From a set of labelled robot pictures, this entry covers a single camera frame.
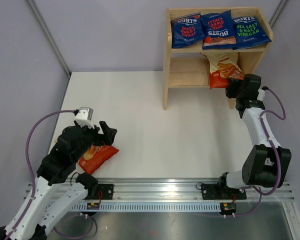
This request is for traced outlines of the cream orange cassava chips bag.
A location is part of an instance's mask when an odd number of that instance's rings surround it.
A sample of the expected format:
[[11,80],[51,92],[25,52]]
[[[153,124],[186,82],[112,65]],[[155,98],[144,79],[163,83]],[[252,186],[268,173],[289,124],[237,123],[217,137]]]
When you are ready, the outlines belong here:
[[238,66],[239,54],[236,52],[200,53],[209,61],[210,89],[227,88],[229,79],[243,80],[245,73]]

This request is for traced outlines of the blue Burts sea salt bag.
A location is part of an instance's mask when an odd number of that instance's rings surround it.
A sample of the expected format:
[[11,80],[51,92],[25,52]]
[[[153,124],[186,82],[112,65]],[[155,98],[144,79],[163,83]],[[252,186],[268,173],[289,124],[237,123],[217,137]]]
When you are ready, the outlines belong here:
[[256,16],[237,17],[232,21],[236,38],[234,50],[253,48],[272,41]]

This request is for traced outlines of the blue Burts chilli bag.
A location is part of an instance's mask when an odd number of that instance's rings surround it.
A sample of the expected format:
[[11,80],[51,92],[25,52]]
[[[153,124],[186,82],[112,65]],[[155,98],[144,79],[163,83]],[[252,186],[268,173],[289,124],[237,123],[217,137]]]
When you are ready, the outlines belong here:
[[204,50],[232,49],[236,46],[236,34],[231,10],[222,13],[207,13],[200,16],[205,39]]
[[173,49],[180,49],[203,41],[206,35],[201,24],[201,13],[192,13],[171,21]]

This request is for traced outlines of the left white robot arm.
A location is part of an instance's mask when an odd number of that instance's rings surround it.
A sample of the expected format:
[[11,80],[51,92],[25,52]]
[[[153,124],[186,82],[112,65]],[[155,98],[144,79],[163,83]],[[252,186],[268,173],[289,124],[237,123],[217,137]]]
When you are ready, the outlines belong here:
[[66,127],[50,153],[43,158],[34,185],[20,210],[6,226],[0,227],[0,240],[45,240],[56,223],[79,201],[98,194],[98,180],[81,173],[75,184],[53,205],[52,196],[75,170],[77,162],[92,147],[110,146],[117,129],[105,121],[99,126]]

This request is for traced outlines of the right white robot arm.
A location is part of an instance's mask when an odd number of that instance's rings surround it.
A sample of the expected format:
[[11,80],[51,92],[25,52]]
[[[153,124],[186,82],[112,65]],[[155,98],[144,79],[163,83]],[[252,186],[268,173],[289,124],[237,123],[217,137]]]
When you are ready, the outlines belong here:
[[274,93],[267,86],[261,85],[261,77],[246,74],[243,79],[228,78],[225,94],[235,99],[235,108],[245,123],[252,143],[252,150],[246,158],[242,169],[225,172],[217,185],[217,193],[222,198],[229,198],[235,190],[255,189],[261,196],[269,196],[279,189],[286,177],[292,158],[291,150],[283,148],[273,134],[267,120],[271,114],[280,120],[282,115],[266,109],[264,98],[267,92]]

